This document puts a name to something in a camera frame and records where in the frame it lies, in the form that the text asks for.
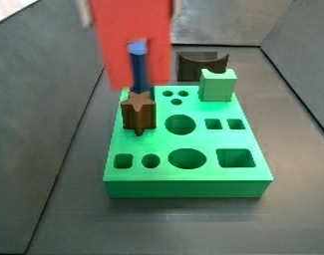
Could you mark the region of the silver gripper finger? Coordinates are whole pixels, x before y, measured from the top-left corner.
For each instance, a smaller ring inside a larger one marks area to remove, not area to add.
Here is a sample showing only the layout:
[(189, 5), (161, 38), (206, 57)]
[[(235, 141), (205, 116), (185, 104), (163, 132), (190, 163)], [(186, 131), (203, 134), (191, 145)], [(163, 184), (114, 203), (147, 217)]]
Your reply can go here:
[(171, 0), (171, 17), (178, 16), (181, 12), (181, 0)]
[(88, 0), (78, 0), (78, 8), (83, 27), (90, 28), (92, 26), (92, 14), (88, 5)]

